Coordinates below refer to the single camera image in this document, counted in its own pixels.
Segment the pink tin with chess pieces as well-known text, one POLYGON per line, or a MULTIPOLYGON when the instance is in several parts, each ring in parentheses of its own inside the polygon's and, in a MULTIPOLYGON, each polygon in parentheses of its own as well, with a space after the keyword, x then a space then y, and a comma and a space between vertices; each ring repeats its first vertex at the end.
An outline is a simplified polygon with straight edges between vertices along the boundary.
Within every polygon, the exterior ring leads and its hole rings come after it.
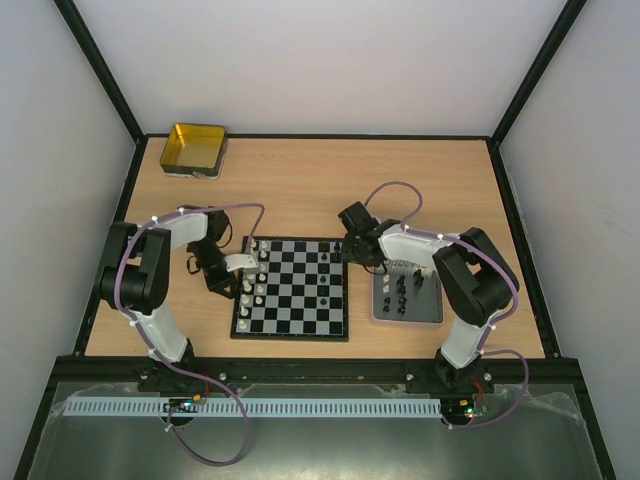
POLYGON ((387 261, 374 268, 371 318, 382 326, 441 326, 443 292, 437 272, 406 261, 387 261))

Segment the black and silver chessboard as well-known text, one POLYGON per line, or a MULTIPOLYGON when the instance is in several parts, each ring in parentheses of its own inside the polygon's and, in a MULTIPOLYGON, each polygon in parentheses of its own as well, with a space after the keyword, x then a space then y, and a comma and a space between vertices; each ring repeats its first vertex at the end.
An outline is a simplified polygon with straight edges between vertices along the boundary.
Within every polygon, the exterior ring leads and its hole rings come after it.
POLYGON ((346 341, 348 266, 342 240, 255 237, 255 273, 239 272, 234 339, 346 341))

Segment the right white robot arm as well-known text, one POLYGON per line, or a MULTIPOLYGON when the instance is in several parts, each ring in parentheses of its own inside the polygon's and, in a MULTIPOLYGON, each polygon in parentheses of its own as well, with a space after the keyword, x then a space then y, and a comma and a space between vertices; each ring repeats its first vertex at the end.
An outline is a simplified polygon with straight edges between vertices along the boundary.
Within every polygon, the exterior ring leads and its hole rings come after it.
POLYGON ((435 374, 443 389, 460 390, 485 354, 489 333, 519 306, 518 279, 489 236, 476 227, 443 234, 381 222, 360 202, 338 218, 346 230, 345 261, 374 268, 404 261, 437 273, 455 317, 436 352, 435 374))

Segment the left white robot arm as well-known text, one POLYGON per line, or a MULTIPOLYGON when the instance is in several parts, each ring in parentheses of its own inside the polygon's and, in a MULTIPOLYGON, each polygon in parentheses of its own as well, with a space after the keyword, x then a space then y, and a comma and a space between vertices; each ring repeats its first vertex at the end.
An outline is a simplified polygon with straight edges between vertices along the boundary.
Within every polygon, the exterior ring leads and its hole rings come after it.
POLYGON ((148 228, 117 221, 107 235, 94 292, 129 319, 151 359, 184 371, 194 353, 167 301, 171 253, 185 249, 188 273, 201 273, 208 291, 232 299, 238 290, 237 276, 227 269, 218 244, 232 234, 224 211, 192 206, 153 220, 148 228))

